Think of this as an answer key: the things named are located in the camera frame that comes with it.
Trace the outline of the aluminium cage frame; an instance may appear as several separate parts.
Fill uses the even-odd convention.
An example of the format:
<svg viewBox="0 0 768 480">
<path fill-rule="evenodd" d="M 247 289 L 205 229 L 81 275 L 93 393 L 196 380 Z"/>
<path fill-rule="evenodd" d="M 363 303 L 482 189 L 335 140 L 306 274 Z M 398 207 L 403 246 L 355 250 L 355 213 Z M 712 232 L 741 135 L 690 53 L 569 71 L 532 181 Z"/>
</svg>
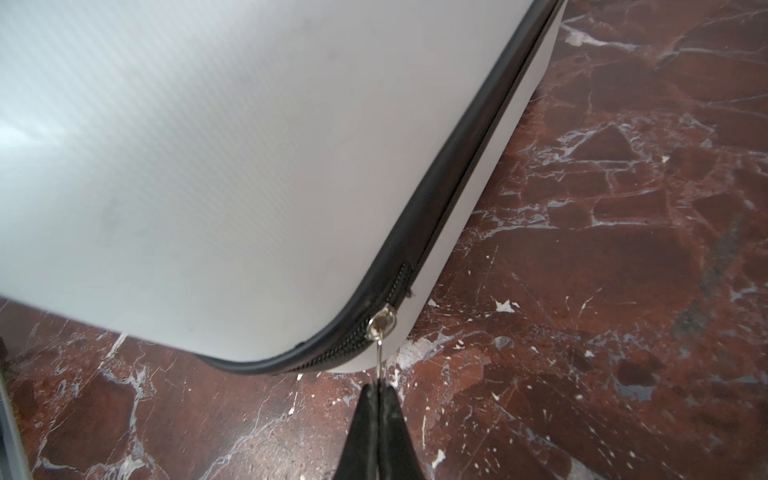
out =
<svg viewBox="0 0 768 480">
<path fill-rule="evenodd" d="M 1 478 L 31 480 L 27 457 L 4 377 L 1 377 Z"/>
</svg>

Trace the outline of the white hard-shell suitcase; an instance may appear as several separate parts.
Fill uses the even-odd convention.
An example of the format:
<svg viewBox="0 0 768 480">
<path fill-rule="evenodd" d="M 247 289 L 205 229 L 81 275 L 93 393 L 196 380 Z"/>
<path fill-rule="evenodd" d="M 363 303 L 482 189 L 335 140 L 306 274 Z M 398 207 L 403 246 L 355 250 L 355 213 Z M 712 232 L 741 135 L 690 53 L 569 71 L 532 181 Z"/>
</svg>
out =
<svg viewBox="0 0 768 480">
<path fill-rule="evenodd" d="M 561 1 L 5 1 L 1 294 L 242 374 L 404 342 Z"/>
</svg>

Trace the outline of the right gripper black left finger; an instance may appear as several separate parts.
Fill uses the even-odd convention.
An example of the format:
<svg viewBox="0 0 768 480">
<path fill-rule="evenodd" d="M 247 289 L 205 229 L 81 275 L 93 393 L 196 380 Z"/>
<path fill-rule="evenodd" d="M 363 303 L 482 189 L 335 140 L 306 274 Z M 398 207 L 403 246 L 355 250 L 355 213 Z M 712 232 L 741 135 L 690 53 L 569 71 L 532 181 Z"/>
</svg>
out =
<svg viewBox="0 0 768 480">
<path fill-rule="evenodd" d="M 334 480 L 378 478 L 378 385 L 366 384 L 358 398 Z"/>
</svg>

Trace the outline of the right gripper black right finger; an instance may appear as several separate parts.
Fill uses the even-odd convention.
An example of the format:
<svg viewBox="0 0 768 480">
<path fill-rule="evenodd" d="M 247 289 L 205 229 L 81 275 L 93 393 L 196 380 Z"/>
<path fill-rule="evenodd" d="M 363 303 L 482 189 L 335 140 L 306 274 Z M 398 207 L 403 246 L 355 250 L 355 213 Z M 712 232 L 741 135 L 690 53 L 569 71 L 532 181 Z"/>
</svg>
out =
<svg viewBox="0 0 768 480">
<path fill-rule="evenodd" d="M 378 474 L 384 480 L 424 480 L 396 390 L 378 383 Z"/>
</svg>

